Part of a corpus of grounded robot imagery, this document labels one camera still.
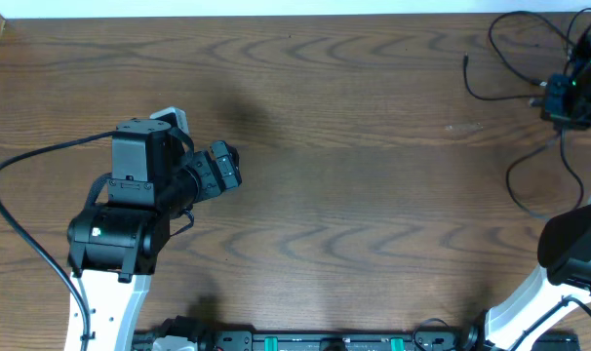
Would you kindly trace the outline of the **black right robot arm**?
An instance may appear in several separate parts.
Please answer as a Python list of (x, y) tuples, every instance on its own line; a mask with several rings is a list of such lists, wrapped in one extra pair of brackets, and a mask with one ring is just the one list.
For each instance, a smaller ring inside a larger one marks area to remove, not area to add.
[[(542, 84), (542, 120), (557, 140), (591, 128), (591, 25), (571, 44), (562, 72)], [(550, 218), (539, 237), (537, 266), (504, 302), (484, 312), (466, 337), (473, 350), (530, 350), (576, 308), (591, 303), (591, 196)]]

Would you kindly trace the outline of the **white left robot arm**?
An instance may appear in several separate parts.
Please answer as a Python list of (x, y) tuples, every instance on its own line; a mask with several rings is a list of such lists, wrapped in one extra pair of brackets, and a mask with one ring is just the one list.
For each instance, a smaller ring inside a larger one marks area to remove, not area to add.
[(223, 140), (197, 151), (190, 135), (166, 119), (123, 122), (112, 136), (112, 172), (68, 226), (72, 283), (88, 309), (89, 331), (68, 324), (65, 347), (128, 350), (138, 313), (172, 237), (171, 222), (195, 204), (241, 185), (237, 149)]

